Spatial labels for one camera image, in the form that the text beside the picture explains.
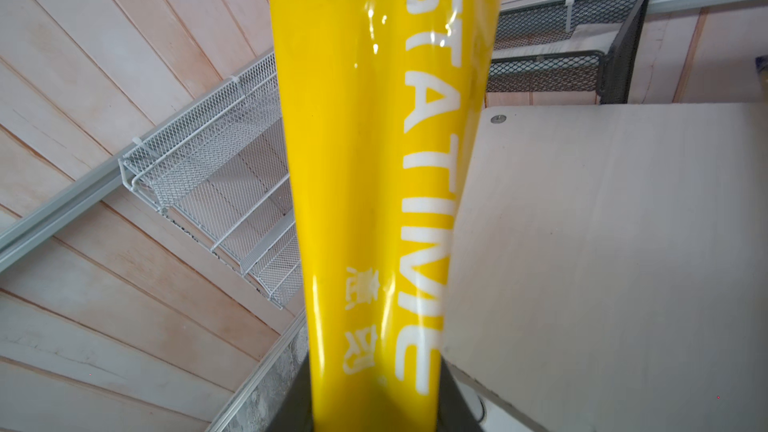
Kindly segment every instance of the glossy yellow surface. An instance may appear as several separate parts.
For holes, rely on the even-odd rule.
[[[435,429],[500,0],[270,0],[315,428]]]

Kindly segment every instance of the chinese character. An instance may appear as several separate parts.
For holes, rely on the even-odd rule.
[[[346,271],[352,276],[346,279],[346,310],[350,310],[358,304],[370,304],[379,298],[379,271],[372,268],[358,272],[354,268],[347,267]]]
[[[346,341],[350,343],[350,348],[344,354],[344,372],[352,375],[360,372],[362,369],[373,367],[373,351],[376,349],[376,326],[366,327],[352,332],[344,332]]]

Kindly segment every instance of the gray marble surface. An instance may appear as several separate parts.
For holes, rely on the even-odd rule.
[[[266,372],[224,432],[262,432],[277,413],[308,351],[306,324]]]

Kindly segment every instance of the mesh basket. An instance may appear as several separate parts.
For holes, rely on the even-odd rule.
[[[620,26],[607,53],[583,50],[494,59],[487,91],[593,90],[601,103],[626,102],[647,4],[648,0],[575,0],[570,32],[566,31],[568,8],[562,2],[502,12],[494,50],[569,40],[580,25]]]
[[[274,54],[135,141],[125,186],[285,306],[302,278]],[[285,237],[292,247],[274,249]],[[260,250],[275,256],[250,273]]]

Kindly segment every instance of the white wire basket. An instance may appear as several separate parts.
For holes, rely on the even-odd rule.
[[[123,184],[284,307],[302,275],[274,54],[134,142]]]

